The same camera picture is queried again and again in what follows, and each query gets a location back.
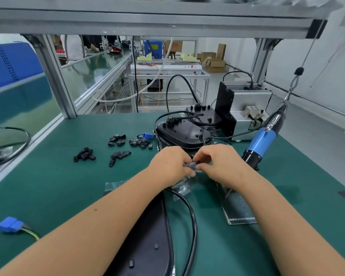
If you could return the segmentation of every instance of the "yellow foam block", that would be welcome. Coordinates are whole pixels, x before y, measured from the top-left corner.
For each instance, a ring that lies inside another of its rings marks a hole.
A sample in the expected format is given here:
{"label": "yellow foam block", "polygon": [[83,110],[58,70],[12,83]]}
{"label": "yellow foam block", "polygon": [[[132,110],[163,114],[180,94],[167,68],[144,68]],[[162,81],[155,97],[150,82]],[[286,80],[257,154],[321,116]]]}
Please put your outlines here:
{"label": "yellow foam block", "polygon": [[197,58],[192,56],[192,55],[187,55],[187,54],[181,54],[180,57],[183,59],[185,62],[196,62]]}
{"label": "yellow foam block", "polygon": [[152,53],[147,54],[147,56],[139,56],[137,61],[152,61]]}

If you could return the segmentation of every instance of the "white tube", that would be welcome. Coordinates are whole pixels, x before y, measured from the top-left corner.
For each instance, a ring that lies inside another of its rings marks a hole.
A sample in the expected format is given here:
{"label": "white tube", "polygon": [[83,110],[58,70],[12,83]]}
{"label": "white tube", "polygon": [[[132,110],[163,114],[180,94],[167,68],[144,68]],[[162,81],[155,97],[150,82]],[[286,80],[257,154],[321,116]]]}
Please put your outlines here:
{"label": "white tube", "polygon": [[[170,53],[170,50],[171,50],[171,46],[173,45],[173,37],[171,37],[171,40],[170,40],[170,46],[169,46],[169,49],[167,50],[167,53],[166,53],[166,57],[165,57],[165,60],[164,62],[162,63],[162,66],[161,68],[159,69],[159,71],[157,72],[156,76],[154,77],[154,79],[151,81],[150,84],[148,84],[146,87],[144,87],[141,91],[138,92],[138,94],[142,93],[144,90],[146,90],[149,86],[152,85],[152,83],[154,83],[154,81],[156,80],[156,78],[160,75],[164,65],[165,65],[165,62],[166,62],[166,59]],[[115,103],[115,102],[121,102],[121,101],[126,101],[126,100],[130,100],[131,98],[137,96],[137,94],[135,93],[134,95],[130,96],[130,97],[126,97],[126,98],[122,98],[122,99],[118,99],[118,100],[111,100],[111,101],[104,101],[104,100],[97,100],[95,99],[94,97],[92,97],[94,100],[98,101],[98,102],[103,102],[103,103],[107,103],[107,102],[110,102],[110,103]]]}

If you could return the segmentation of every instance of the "workbench surface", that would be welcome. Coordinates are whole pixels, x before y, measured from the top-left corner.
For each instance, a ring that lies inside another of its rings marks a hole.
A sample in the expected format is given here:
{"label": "workbench surface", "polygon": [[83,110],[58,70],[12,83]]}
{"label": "workbench surface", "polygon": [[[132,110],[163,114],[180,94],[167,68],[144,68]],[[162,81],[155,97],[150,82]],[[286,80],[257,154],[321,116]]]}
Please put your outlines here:
{"label": "workbench surface", "polygon": [[[0,221],[13,216],[44,236],[101,198],[106,182],[127,180],[147,167],[154,149],[108,147],[114,134],[151,132],[161,113],[81,115],[64,120],[0,183]],[[242,154],[249,142],[236,142]],[[83,147],[97,157],[74,163]],[[110,155],[132,154],[109,168]],[[271,181],[301,215],[345,258],[345,187],[281,136],[260,163],[260,173]],[[258,225],[229,226],[213,181],[199,173],[186,198],[198,223],[198,246],[191,276],[278,275],[275,262]],[[176,275],[181,275],[192,240],[186,206],[167,198],[175,252]],[[0,233],[0,267],[33,243],[28,234]]]}

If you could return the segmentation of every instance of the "white floor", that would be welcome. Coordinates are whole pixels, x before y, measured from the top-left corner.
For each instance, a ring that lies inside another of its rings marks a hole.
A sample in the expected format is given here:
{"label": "white floor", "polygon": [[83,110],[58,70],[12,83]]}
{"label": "white floor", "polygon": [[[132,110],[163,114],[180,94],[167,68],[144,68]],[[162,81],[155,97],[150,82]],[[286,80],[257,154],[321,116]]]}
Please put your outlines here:
{"label": "white floor", "polygon": [[[223,74],[211,74],[207,104],[216,98],[222,76]],[[228,75],[225,80],[229,81],[233,78]],[[203,94],[203,80],[197,80],[197,89]],[[178,79],[175,82],[175,88],[169,89],[169,92],[188,90],[186,83]],[[267,112],[272,113],[281,101],[282,99],[273,95]],[[144,102],[145,105],[155,105],[156,102],[152,101],[152,103],[147,100]],[[169,105],[173,104],[190,105],[194,104],[194,100],[169,101]],[[121,106],[118,112],[130,112],[130,106],[125,105],[124,108]],[[345,133],[340,127],[290,103],[280,135],[345,186]]]}

